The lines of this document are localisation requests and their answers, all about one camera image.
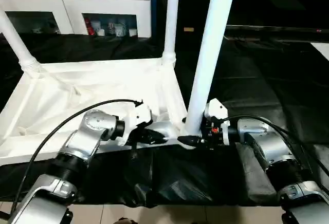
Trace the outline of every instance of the metal bracket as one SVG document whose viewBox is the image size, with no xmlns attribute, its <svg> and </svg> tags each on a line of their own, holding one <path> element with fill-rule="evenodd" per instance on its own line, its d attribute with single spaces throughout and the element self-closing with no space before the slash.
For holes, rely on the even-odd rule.
<svg viewBox="0 0 329 224">
<path fill-rule="evenodd" d="M 204 116 L 206 118 L 216 117 L 217 119 L 223 119 L 228 117 L 228 111 L 227 108 L 216 98 L 210 100 L 209 103 L 207 103 Z M 221 124 L 221 129 L 223 132 L 223 143 L 224 145 L 229 145 L 229 139 L 228 139 L 228 127 L 230 125 L 230 121 L 225 121 Z"/>
</svg>

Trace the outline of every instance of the bottle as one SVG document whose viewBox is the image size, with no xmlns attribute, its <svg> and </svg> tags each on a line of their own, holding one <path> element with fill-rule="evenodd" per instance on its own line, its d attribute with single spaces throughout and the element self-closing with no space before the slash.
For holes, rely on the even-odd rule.
<svg viewBox="0 0 329 224">
<path fill-rule="evenodd" d="M 86 23 L 88 35 L 95 35 L 95 31 L 94 31 L 92 25 L 90 24 L 90 20 L 87 17 L 85 17 L 84 21 Z"/>
</svg>

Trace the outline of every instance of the cabinet door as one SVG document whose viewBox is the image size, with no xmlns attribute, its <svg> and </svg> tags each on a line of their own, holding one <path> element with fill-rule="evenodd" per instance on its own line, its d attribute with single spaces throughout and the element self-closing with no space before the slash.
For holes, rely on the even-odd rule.
<svg viewBox="0 0 329 224">
<path fill-rule="evenodd" d="M 62 0 L 0 0 L 18 32 L 72 34 Z"/>
<path fill-rule="evenodd" d="M 113 17 L 135 18 L 138 37 L 151 37 L 151 2 L 150 0 L 63 0 L 75 34 L 88 34 L 85 18 L 106 19 L 105 14 Z"/>
</svg>

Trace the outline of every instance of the black tablecloth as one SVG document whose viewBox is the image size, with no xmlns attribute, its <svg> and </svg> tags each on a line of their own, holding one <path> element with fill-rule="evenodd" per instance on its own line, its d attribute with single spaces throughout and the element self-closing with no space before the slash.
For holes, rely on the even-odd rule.
<svg viewBox="0 0 329 224">
<path fill-rule="evenodd" d="M 149 39 L 83 35 L 24 35 L 41 63 L 156 58 L 162 48 Z M 178 42 L 175 72 L 188 105 L 199 48 Z M 0 106 L 4 107 L 22 72 L 11 48 L 0 37 Z M 311 44 L 223 41 L 209 99 L 218 98 L 230 115 L 253 114 L 297 134 L 329 167 L 329 62 Z M 318 179 L 327 177 L 299 155 Z M 48 161 L 36 162 L 26 192 Z M 0 201 L 11 201 L 26 164 L 0 167 Z M 179 146 L 97 155 L 79 194 L 80 203 L 240 204 L 276 206 L 276 196 L 251 148 L 215 151 Z"/>
</svg>

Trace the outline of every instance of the glass cabinet door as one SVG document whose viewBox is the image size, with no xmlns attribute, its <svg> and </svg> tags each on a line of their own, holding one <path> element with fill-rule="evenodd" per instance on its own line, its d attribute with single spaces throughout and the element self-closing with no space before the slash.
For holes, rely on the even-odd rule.
<svg viewBox="0 0 329 224">
<path fill-rule="evenodd" d="M 83 13 L 89 35 L 138 36 L 136 15 Z"/>
<path fill-rule="evenodd" d="M 60 34 L 52 12 L 6 12 L 18 33 Z"/>
</svg>

